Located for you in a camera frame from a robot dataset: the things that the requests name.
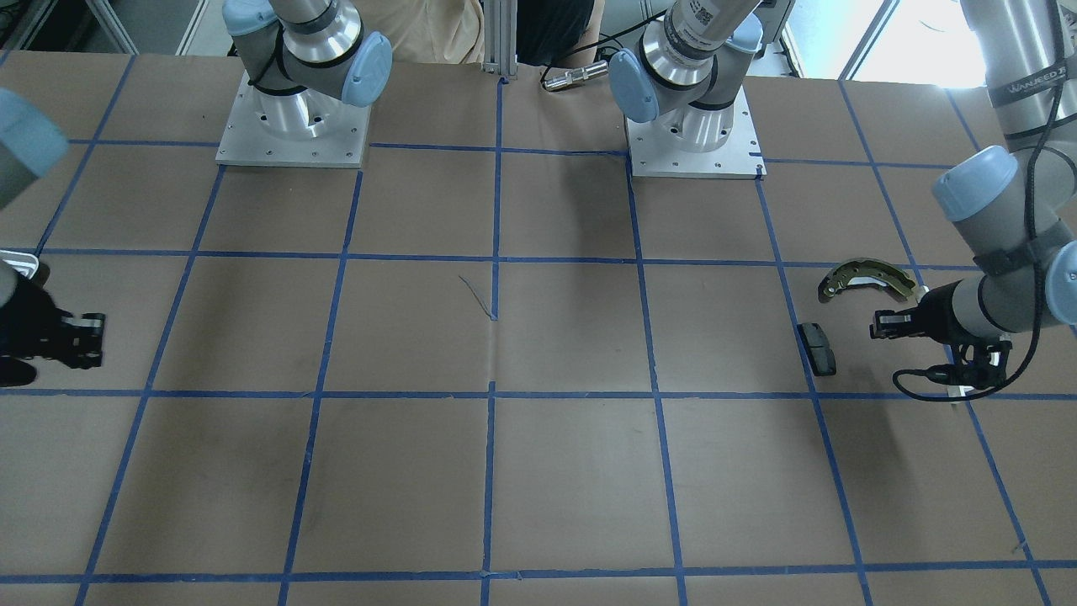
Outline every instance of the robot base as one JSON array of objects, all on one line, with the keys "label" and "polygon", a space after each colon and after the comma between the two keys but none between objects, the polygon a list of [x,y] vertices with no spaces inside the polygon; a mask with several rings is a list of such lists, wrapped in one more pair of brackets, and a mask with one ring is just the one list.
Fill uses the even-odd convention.
[{"label": "robot base", "polygon": [[635,177],[682,177],[688,179],[755,179],[766,174],[755,124],[744,90],[733,102],[737,121],[729,139],[712,152],[689,152],[676,146],[674,136],[660,121],[628,123],[628,146]]},{"label": "robot base", "polygon": [[302,125],[295,136],[281,137],[262,123],[266,112],[261,93],[248,84],[243,73],[228,123],[221,136],[216,163],[233,166],[305,166],[313,168],[361,168],[366,149],[370,108],[356,108],[308,89],[316,123]]}]

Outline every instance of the robotic arm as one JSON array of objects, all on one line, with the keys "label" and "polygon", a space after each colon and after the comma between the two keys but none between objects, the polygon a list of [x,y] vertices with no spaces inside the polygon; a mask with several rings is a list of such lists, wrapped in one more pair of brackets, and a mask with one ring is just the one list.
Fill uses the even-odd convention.
[{"label": "robotic arm", "polygon": [[[0,88],[0,209],[44,175],[67,138],[30,103]],[[0,262],[0,387],[28,385],[37,371],[24,360],[56,360],[70,368],[101,366],[104,316],[75,319],[41,286]]]},{"label": "robotic arm", "polygon": [[[1077,87],[1068,80],[1074,48],[1055,0],[963,8],[980,40],[1009,152],[983,150],[940,177],[933,192],[983,274],[931,291],[913,309],[877,312],[871,337],[929,337],[971,350],[971,361],[954,356],[953,365],[899,371],[895,383],[919,376],[990,395],[1027,367],[1040,328],[1077,324],[1077,242],[1058,215],[1077,194]],[[1007,379],[1008,337],[1027,332],[1030,353]],[[1001,364],[991,364],[993,354]]]},{"label": "robotic arm", "polygon": [[684,152],[726,144],[737,117],[733,102],[763,38],[752,13],[758,4],[677,0],[647,24],[634,51],[610,60],[610,84],[625,115],[660,125],[663,139]]},{"label": "robotic arm", "polygon": [[[647,26],[634,53],[623,50],[610,61],[614,98],[625,115],[658,121],[685,151],[721,146],[736,117],[730,104],[758,45],[758,22],[751,14],[758,3],[677,0],[661,22]],[[931,291],[915,308],[876,313],[873,339],[929,337],[954,351],[952,365],[895,374],[898,389],[913,397],[900,385],[901,376],[987,390],[974,398],[996,393],[1027,367],[1040,328],[1077,324],[1077,243],[1058,215],[1077,195],[1073,44],[1057,0],[962,4],[980,39],[1009,150],[983,150],[934,186],[983,274]],[[1009,336],[1026,332],[1033,346],[1007,378]]]}]

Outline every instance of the floor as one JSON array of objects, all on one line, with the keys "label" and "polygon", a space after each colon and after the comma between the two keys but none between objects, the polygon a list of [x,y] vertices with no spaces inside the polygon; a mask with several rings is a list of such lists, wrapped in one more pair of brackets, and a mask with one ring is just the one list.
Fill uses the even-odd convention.
[{"label": "floor", "polygon": [[109,319],[0,392],[0,603],[1077,604],[1073,330],[926,405],[893,299],[815,295],[973,274],[927,192],[998,140],[981,90],[750,79],[768,175],[667,181],[604,86],[448,66],[395,66],[362,172],[226,169],[240,72],[0,56],[72,139],[0,240]]}]

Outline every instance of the wire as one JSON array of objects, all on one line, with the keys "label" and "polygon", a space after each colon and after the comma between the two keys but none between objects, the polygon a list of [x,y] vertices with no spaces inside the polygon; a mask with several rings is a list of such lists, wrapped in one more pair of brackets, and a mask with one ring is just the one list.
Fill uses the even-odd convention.
[{"label": "wire", "polygon": [[[1048,14],[1051,17],[1051,29],[1054,32],[1054,56],[1057,60],[1061,61],[1065,58],[1065,45],[1062,38],[1062,17],[1059,15],[1058,4],[1055,0],[1047,0]],[[1036,160],[1039,159],[1039,154],[1047,146],[1047,140],[1051,136],[1051,130],[1054,128],[1054,122],[1059,114],[1059,105],[1062,104],[1062,94],[1066,85],[1065,80],[1054,86],[1054,97],[1051,101],[1051,110],[1047,116],[1047,124],[1044,125],[1044,131],[1040,132],[1039,139],[1036,141],[1036,146],[1033,147],[1032,154],[1029,156],[1029,168],[1025,174],[1025,188],[1024,188],[1024,229],[1025,237],[1029,241],[1036,239]],[[1046,300],[1044,297],[1044,285],[1047,281],[1047,274],[1044,270],[1044,265],[1038,256],[1033,256],[1032,262],[1033,269],[1033,321],[1032,321],[1032,341],[1029,343],[1029,351],[1024,355],[1024,360],[1021,361],[1021,365],[1018,366],[1017,370],[1009,379],[987,390],[980,392],[979,394],[973,394],[969,396],[954,397],[954,398],[939,398],[933,396],[922,396],[920,394],[914,394],[907,390],[900,383],[901,377],[926,377],[925,371],[917,370],[899,370],[894,374],[892,378],[894,386],[897,387],[899,392],[905,394],[910,398],[917,400],[922,400],[925,403],[963,403],[967,400],[979,400],[980,398],[987,398],[988,396],[993,396],[1003,390],[1009,387],[1015,381],[1024,375],[1027,370],[1029,365],[1032,364],[1033,357],[1036,355],[1036,349],[1039,347],[1039,334],[1044,328],[1044,308],[1046,307]]]},{"label": "wire", "polygon": [[559,64],[559,62],[563,61],[564,59],[571,57],[572,55],[575,55],[576,53],[582,53],[584,51],[587,51],[588,48],[593,48],[596,46],[605,44],[606,42],[610,42],[611,40],[616,41],[618,44],[620,44],[620,41],[617,40],[618,38],[620,38],[621,36],[628,34],[628,33],[632,33],[637,29],[640,29],[641,27],[643,27],[643,26],[647,25],[648,23],[651,23],[651,22],[657,19],[658,17],[662,16],[663,14],[666,14],[665,11],[662,11],[660,13],[656,13],[654,15],[651,15],[649,17],[643,19],[642,22],[633,25],[632,27],[630,27],[630,28],[628,28],[626,30],[618,31],[617,33],[614,33],[613,36],[606,36],[605,38],[600,38],[598,42],[592,42],[592,43],[590,43],[590,44],[588,44],[586,46],[581,46],[578,48],[574,48],[569,54],[561,55],[560,57],[557,57],[556,59],[554,59],[553,61],[550,61],[551,65],[546,66],[546,69],[542,72],[542,77],[538,79],[538,84],[542,85],[542,82],[544,80],[546,80],[547,75],[549,75],[549,70],[554,69],[554,65],[553,64]]}]

